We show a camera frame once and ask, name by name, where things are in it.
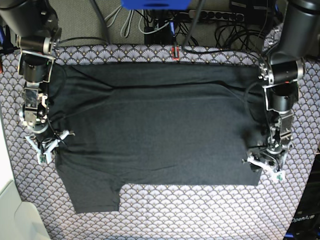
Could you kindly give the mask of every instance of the black fabric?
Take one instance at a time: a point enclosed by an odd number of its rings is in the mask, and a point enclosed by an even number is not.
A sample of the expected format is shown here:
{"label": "black fabric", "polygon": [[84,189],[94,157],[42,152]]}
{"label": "black fabric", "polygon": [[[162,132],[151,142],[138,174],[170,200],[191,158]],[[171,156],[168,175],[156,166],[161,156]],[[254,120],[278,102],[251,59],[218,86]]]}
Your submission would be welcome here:
{"label": "black fabric", "polygon": [[[75,211],[117,211],[126,183],[257,185],[260,172],[242,164],[264,140],[243,99],[257,76],[196,64],[55,66],[49,118],[75,133],[60,143],[56,169]],[[250,101],[263,118],[258,90]]]}

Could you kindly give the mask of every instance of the white surface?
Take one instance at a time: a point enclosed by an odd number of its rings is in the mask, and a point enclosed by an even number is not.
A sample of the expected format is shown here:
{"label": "white surface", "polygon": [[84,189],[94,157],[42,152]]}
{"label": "white surface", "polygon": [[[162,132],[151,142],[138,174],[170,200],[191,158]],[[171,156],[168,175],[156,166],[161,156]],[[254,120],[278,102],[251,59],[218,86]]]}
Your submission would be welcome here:
{"label": "white surface", "polygon": [[3,188],[10,182],[14,181],[14,174],[12,172],[8,150],[4,138],[2,127],[2,118],[0,120],[0,193]]}
{"label": "white surface", "polygon": [[50,240],[37,208],[22,202],[11,181],[0,195],[1,240]]}

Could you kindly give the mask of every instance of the patterned tablecloth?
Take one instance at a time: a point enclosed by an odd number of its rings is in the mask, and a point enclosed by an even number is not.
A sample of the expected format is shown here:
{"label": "patterned tablecloth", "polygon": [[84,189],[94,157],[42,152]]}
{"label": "patterned tablecloth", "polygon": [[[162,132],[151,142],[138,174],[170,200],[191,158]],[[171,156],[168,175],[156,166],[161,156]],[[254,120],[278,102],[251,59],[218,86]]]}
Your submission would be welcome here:
{"label": "patterned tablecloth", "polygon": [[[279,38],[273,30],[265,47]],[[170,46],[94,45],[58,50],[58,64],[174,62]],[[198,52],[211,50],[196,47]],[[40,166],[18,117],[24,80],[17,73],[19,53],[2,57],[0,103],[4,131],[23,201],[34,203],[53,240],[212,239],[280,240],[288,229],[306,186],[320,139],[320,65],[306,62],[294,105],[293,149],[284,165],[286,180],[274,184],[263,173],[258,186],[188,186],[126,184],[119,212],[75,214],[54,163]],[[180,53],[181,62],[255,65],[239,52]]]}

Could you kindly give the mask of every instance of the scalloped pattern fabric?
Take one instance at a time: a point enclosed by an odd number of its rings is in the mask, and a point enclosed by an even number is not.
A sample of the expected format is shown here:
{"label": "scalloped pattern fabric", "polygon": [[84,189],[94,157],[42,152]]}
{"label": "scalloped pattern fabric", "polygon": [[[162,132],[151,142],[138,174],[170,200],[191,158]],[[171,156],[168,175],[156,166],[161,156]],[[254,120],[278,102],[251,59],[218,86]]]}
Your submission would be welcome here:
{"label": "scalloped pattern fabric", "polygon": [[[273,45],[280,33],[279,28],[273,30],[265,47]],[[160,45],[71,46],[59,48],[57,57],[61,65],[174,62],[171,47]],[[19,194],[23,201],[37,207],[51,239],[283,239],[308,181],[320,139],[319,64],[306,62],[306,75],[299,82],[301,98],[293,108],[293,148],[283,167],[285,181],[272,183],[262,173],[258,186],[126,184],[120,191],[118,212],[75,214],[54,163],[38,165],[35,151],[24,141],[28,132],[20,123],[18,110],[24,102],[25,81],[17,73],[18,58],[19,53],[2,57],[0,102],[6,142]],[[252,56],[239,52],[196,55],[181,51],[180,61],[257,64]]]}

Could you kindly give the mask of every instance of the power strip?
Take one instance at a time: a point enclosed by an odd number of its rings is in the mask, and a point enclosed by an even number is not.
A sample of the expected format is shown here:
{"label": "power strip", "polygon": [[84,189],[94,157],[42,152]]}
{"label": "power strip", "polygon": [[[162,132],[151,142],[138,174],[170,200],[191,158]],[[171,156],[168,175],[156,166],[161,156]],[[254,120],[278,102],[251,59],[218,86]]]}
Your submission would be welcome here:
{"label": "power strip", "polygon": [[[193,19],[196,15],[196,10],[189,10],[185,12],[189,15],[189,18]],[[242,13],[234,13],[228,11],[206,11],[203,10],[200,13],[199,21],[202,20],[219,20],[219,21],[237,21],[242,23],[245,21],[245,15]]]}

